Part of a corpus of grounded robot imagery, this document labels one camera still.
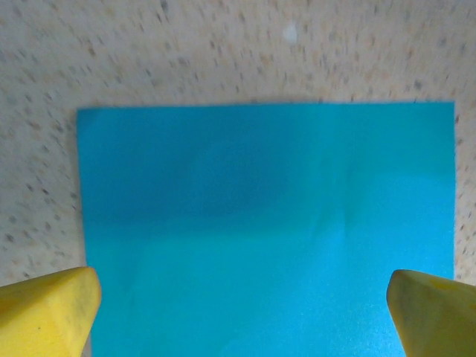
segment speckled countertop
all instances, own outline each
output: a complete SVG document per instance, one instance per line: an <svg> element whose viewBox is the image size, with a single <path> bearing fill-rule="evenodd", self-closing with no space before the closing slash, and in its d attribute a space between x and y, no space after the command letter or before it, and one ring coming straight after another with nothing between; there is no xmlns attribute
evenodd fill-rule
<svg viewBox="0 0 476 357"><path fill-rule="evenodd" d="M476 283L471 0L0 1L0 285L83 263L75 109L455 99L456 278Z"/></svg>

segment beige speckled surface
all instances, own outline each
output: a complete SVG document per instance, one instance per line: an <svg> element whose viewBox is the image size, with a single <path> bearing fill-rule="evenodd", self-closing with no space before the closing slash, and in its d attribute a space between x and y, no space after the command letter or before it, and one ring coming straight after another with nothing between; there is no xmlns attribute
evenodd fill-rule
<svg viewBox="0 0 476 357"><path fill-rule="evenodd" d="M476 283L472 3L0 1L0 285L83 262L79 106L426 98L457 101L456 274Z"/></svg>

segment yellow object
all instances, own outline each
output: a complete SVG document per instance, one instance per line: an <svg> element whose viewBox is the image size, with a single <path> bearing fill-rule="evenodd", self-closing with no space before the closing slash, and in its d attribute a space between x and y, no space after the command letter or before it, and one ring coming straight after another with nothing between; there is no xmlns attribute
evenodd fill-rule
<svg viewBox="0 0 476 357"><path fill-rule="evenodd" d="M476 356L476 287L397 270L387 304L407 357Z"/></svg>
<svg viewBox="0 0 476 357"><path fill-rule="evenodd" d="M80 357L100 300L89 267L2 286L0 356Z"/></svg>

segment paper sheet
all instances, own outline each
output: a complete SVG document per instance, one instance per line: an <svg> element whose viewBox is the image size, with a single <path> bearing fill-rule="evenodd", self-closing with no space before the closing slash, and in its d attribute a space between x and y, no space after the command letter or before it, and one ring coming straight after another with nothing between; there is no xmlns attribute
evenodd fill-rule
<svg viewBox="0 0 476 357"><path fill-rule="evenodd" d="M403 356L398 268L453 275L452 103L78 112L95 356Z"/></svg>

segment granite surface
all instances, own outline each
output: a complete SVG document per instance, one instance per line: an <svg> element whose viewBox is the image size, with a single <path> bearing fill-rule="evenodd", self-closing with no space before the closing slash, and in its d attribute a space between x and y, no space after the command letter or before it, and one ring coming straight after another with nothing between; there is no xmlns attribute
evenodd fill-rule
<svg viewBox="0 0 476 357"><path fill-rule="evenodd" d="M457 103L456 278L476 284L471 0L0 1L0 286L84 262L75 109Z"/></svg>

